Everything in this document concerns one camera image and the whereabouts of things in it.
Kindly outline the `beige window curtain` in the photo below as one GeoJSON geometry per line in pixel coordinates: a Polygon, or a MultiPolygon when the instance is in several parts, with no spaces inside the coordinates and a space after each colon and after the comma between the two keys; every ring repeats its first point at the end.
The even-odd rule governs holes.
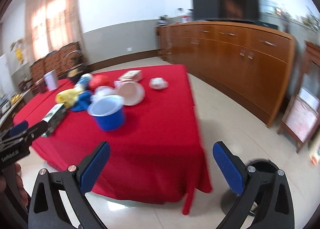
{"type": "Polygon", "coordinates": [[[78,0],[25,1],[25,49],[32,62],[72,42],[82,43],[78,0]]]}

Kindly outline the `pink white paper cup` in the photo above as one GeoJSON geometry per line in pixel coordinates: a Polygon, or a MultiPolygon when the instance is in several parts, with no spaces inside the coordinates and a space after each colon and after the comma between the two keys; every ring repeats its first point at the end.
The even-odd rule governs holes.
{"type": "Polygon", "coordinates": [[[135,106],[145,97],[143,86],[135,81],[122,81],[115,86],[115,92],[124,100],[125,106],[135,106]]]}

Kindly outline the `red round object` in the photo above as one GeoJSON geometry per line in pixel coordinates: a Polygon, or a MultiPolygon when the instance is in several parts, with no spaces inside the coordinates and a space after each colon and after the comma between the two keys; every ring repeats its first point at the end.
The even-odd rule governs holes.
{"type": "Polygon", "coordinates": [[[88,84],[88,88],[94,92],[96,88],[101,86],[108,86],[108,84],[109,84],[108,76],[103,74],[98,74],[93,76],[93,78],[88,84]]]}

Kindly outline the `black round trash bin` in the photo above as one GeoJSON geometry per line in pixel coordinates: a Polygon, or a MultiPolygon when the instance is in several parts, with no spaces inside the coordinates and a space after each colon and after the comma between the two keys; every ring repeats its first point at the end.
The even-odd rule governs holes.
{"type": "MultiPolygon", "coordinates": [[[[248,165],[246,165],[247,171],[249,171],[248,168],[250,166],[254,167],[255,171],[263,172],[266,174],[274,174],[279,170],[279,168],[273,162],[266,159],[254,159],[253,161],[250,161],[248,165]]],[[[271,185],[269,185],[268,182],[269,180],[263,180],[263,185],[260,187],[246,217],[250,216],[255,218],[257,216],[261,203],[264,200],[264,196],[271,189],[271,185]]],[[[227,213],[232,209],[233,205],[236,203],[236,200],[239,197],[240,194],[233,193],[231,189],[224,193],[221,200],[221,209],[225,215],[227,215],[227,213]]]]}

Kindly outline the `white crumpled wrapper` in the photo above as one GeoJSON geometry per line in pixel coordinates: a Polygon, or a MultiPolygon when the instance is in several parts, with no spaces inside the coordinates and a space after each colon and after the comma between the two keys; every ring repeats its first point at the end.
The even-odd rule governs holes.
{"type": "Polygon", "coordinates": [[[163,78],[152,78],[150,79],[149,87],[154,90],[163,90],[168,87],[168,82],[163,78]]]}

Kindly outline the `green printed carton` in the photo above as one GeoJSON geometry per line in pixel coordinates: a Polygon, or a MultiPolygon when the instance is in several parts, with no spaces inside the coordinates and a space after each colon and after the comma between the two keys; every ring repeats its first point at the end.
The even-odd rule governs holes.
{"type": "Polygon", "coordinates": [[[67,113],[64,104],[55,104],[50,111],[42,119],[48,123],[48,130],[44,132],[42,137],[49,137],[57,126],[63,121],[67,113]]]}

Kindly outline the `carved dark wooden stand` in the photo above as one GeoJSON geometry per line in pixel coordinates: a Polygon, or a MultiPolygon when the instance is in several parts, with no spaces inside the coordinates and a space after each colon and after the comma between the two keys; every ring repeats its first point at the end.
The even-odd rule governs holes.
{"type": "Polygon", "coordinates": [[[300,70],[298,84],[295,89],[294,94],[292,95],[290,102],[287,106],[287,109],[281,119],[280,127],[277,131],[277,134],[281,134],[281,132],[285,131],[288,135],[290,135],[293,140],[296,142],[296,152],[299,153],[302,148],[308,144],[311,137],[315,134],[316,130],[319,127],[319,117],[318,120],[314,126],[314,128],[311,131],[311,134],[308,136],[306,142],[301,142],[299,138],[290,130],[290,128],[285,124],[285,120],[287,118],[287,115],[291,109],[291,106],[294,102],[294,99],[296,97],[300,97],[304,100],[311,108],[313,108],[317,113],[319,114],[319,95],[315,95],[311,93],[306,87],[303,86],[304,77],[307,76],[307,74],[310,72],[310,69],[312,66],[319,67],[319,46],[306,41],[305,42],[305,51],[304,51],[304,58],[303,58],[303,64],[302,68],[300,70]]]}

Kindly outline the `red tablecloth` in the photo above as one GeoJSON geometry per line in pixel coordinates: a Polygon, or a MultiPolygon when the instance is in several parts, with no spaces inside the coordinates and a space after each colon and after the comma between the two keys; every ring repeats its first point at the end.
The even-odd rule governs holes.
{"type": "Polygon", "coordinates": [[[186,215],[196,190],[212,191],[187,70],[161,65],[141,71],[145,97],[124,108],[121,127],[103,131],[87,112],[69,111],[52,135],[32,147],[53,168],[65,170],[106,141],[111,154],[94,193],[147,204],[184,201],[186,215]],[[163,78],[168,87],[150,88],[152,78],[163,78]]]}

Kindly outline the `clear red snack box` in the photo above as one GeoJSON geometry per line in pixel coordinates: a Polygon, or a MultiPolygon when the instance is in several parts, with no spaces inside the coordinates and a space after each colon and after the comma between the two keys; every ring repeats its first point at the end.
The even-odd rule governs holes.
{"type": "Polygon", "coordinates": [[[130,70],[122,74],[118,80],[119,81],[135,81],[139,82],[142,79],[142,71],[141,70],[130,70]]]}

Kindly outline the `white tin canister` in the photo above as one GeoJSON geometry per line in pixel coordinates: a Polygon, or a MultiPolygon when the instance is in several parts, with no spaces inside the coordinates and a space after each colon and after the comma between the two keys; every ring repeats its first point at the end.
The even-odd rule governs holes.
{"type": "Polygon", "coordinates": [[[59,83],[55,70],[51,70],[50,72],[46,73],[43,78],[47,85],[48,91],[53,91],[58,88],[59,83]]]}

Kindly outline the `long wooden sideboard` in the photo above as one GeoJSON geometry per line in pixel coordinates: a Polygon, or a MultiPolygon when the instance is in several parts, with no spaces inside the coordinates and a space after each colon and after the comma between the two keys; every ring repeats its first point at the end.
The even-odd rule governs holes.
{"type": "Polygon", "coordinates": [[[189,22],[156,28],[163,60],[185,65],[270,126],[284,99],[296,39],[247,23],[189,22]]]}

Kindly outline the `pink quilt package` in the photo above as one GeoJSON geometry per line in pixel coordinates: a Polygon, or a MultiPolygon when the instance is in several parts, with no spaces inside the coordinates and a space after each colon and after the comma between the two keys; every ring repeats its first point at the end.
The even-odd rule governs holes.
{"type": "Polygon", "coordinates": [[[299,138],[306,142],[314,128],[319,114],[311,108],[303,99],[296,97],[285,120],[285,124],[299,138]]]}

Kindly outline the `wooden lattice bench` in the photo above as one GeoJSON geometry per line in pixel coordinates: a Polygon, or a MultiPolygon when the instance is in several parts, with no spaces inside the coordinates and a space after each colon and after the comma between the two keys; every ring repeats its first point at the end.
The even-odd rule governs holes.
{"type": "Polygon", "coordinates": [[[31,79],[33,83],[36,83],[52,70],[55,70],[56,75],[59,77],[66,74],[72,67],[84,62],[85,58],[79,43],[72,42],[35,61],[30,66],[31,79]]]}

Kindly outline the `blue white porcelain vase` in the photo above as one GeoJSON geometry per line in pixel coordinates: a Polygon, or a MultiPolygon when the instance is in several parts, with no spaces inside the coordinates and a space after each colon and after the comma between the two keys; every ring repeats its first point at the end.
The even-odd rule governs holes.
{"type": "Polygon", "coordinates": [[[167,25],[168,23],[167,23],[167,20],[166,20],[166,18],[164,18],[164,17],[160,17],[159,18],[159,20],[158,20],[158,25],[159,26],[164,26],[164,25],[167,25]]]}

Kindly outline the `blue plastic bowl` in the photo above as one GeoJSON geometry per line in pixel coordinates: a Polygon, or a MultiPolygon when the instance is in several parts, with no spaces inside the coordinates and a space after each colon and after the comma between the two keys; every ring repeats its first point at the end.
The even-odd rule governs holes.
{"type": "Polygon", "coordinates": [[[124,98],[119,95],[105,96],[89,105],[87,112],[103,131],[112,131],[125,122],[124,98]]]}

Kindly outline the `dark blue knitted cloth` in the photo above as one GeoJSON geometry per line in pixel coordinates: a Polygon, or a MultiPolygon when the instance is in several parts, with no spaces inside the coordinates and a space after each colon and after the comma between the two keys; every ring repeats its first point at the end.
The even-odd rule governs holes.
{"type": "Polygon", "coordinates": [[[91,104],[92,92],[90,90],[85,90],[78,96],[76,103],[70,108],[73,112],[87,111],[89,105],[91,104]]]}

